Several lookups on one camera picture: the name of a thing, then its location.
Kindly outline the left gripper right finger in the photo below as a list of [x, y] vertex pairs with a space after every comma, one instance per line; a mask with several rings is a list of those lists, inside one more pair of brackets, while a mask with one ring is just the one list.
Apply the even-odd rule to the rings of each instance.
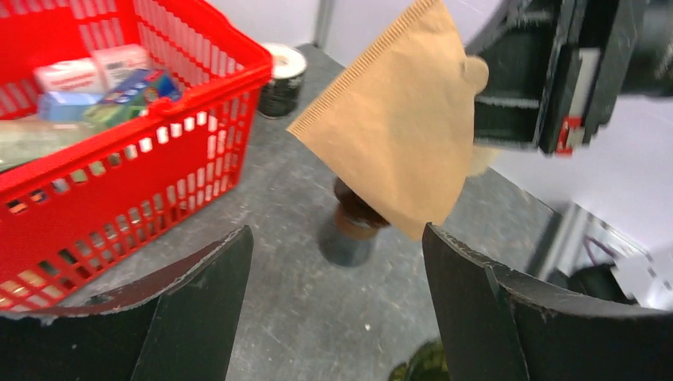
[[671, 313], [551, 285], [437, 225], [422, 250], [451, 379], [671, 379]]

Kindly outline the dark dripper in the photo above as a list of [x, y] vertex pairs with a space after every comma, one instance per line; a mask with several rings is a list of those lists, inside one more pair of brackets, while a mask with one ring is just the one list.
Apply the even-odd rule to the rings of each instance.
[[440, 339], [425, 342], [389, 374], [388, 381], [449, 381], [444, 346]]

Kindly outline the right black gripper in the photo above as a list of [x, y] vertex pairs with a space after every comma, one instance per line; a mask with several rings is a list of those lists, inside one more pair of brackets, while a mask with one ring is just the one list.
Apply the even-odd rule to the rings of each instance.
[[466, 51], [490, 70], [475, 141], [569, 155], [618, 97], [671, 97], [672, 4], [504, 1]]

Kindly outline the brown dripper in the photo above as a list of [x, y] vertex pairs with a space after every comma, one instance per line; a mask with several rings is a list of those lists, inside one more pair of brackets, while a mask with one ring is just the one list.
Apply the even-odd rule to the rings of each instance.
[[390, 222], [371, 208], [341, 178], [336, 178], [333, 189], [336, 199], [344, 207], [346, 216], [353, 221], [376, 229], [390, 226]]

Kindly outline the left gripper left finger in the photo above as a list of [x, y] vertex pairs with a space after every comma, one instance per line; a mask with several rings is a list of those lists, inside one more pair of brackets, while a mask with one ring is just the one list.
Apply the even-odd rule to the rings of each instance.
[[2, 379], [223, 380], [253, 246], [244, 226], [81, 306], [2, 314]]

